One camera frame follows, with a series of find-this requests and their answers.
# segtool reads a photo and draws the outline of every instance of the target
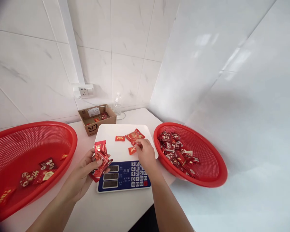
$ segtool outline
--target left hand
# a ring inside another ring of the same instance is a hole
[[[69,175],[58,193],[58,197],[61,200],[77,202],[85,195],[92,182],[88,174],[102,164],[102,160],[93,162],[93,154],[94,148],[86,153],[84,158]]]

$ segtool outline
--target blue scale panel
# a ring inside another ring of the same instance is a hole
[[[124,191],[151,186],[147,173],[139,161],[113,162],[111,171],[100,177],[97,191]]]

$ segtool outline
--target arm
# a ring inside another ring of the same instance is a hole
[[[58,232],[64,230],[74,205],[85,195],[92,182],[88,174],[102,164],[102,160],[92,161],[93,153],[94,149],[86,153],[67,178],[58,195],[46,206],[27,232]]]
[[[135,145],[135,148],[138,152],[140,163],[151,182],[159,231],[193,232],[193,228],[184,211],[159,171],[154,148],[147,139],[139,139],[137,143],[143,146],[143,150],[138,145]]]

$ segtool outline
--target hand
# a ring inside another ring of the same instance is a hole
[[[136,148],[136,151],[138,152],[140,163],[144,170],[147,172],[147,174],[151,175],[158,169],[154,148],[152,147],[148,139],[138,139],[135,142],[136,145],[134,146]],[[142,144],[143,150],[141,150],[138,144]]]
[[[86,153],[69,175],[58,193],[58,197],[61,200],[77,202],[85,195],[92,182],[88,174],[102,164],[102,160],[93,162],[93,154],[94,148]]]

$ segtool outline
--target white wall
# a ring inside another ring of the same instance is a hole
[[[68,0],[86,83],[123,110],[147,107],[180,0]],[[83,108],[90,103],[76,100]]]
[[[95,88],[93,99],[79,100],[58,1],[0,1],[0,131],[78,121],[78,109],[112,105],[117,91],[123,111],[146,107],[179,2],[68,0],[85,82]]]
[[[290,231],[290,0],[212,2],[181,2],[149,110],[208,138],[228,180],[172,191],[196,231]]]

